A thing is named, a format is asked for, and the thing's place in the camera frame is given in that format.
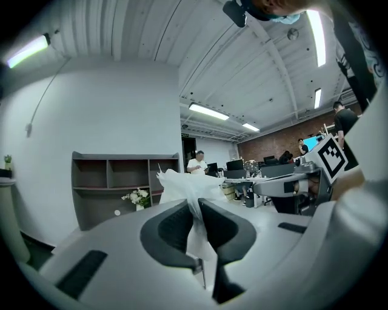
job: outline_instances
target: computer monitor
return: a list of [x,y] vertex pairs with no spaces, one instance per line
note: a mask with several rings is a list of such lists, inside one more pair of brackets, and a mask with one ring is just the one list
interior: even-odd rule
[[267,157],[264,157],[264,163],[265,164],[267,164],[267,160],[269,160],[269,159],[274,159],[275,158],[275,156],[274,155],[272,155],[272,156],[267,156]]
[[242,159],[233,160],[231,162],[226,163],[226,168],[228,169],[228,171],[244,170],[244,162]]
[[217,172],[218,171],[218,165],[217,163],[208,163],[207,167],[209,168],[209,172]]
[[311,151],[318,144],[318,137],[311,137],[308,139],[304,139],[303,142],[304,144],[307,145],[307,147],[309,148],[309,151]]

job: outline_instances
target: trash bin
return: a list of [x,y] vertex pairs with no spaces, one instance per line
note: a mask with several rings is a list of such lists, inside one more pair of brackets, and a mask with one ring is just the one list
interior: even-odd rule
[[248,192],[248,197],[245,198],[247,208],[253,208],[255,206],[255,194]]

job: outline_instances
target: white plastic bag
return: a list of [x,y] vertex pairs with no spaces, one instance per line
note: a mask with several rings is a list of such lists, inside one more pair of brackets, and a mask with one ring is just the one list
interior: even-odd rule
[[193,214],[193,228],[187,238],[187,252],[203,260],[211,260],[214,250],[207,241],[206,228],[203,223],[198,198],[227,201],[220,184],[224,178],[201,176],[196,174],[177,173],[168,169],[158,173],[158,179],[164,187],[160,203],[187,199],[190,212]]

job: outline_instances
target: potted plant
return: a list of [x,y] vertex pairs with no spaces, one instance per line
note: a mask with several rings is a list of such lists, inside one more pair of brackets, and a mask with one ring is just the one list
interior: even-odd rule
[[131,202],[136,205],[136,211],[143,210],[150,206],[150,194],[146,190],[141,190],[138,188],[130,194],[126,194],[121,197],[122,200],[130,199]]
[[4,161],[5,161],[5,170],[12,170],[12,156],[11,155],[6,155],[4,156]]

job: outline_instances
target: white table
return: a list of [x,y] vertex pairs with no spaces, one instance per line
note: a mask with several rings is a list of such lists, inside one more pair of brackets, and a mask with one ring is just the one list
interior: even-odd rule
[[[245,179],[225,179],[225,183],[243,183],[243,182],[252,182],[252,183],[260,183],[270,180],[265,177],[247,177]],[[264,196],[261,196],[262,204],[264,204]],[[258,195],[253,193],[253,207],[258,208]]]

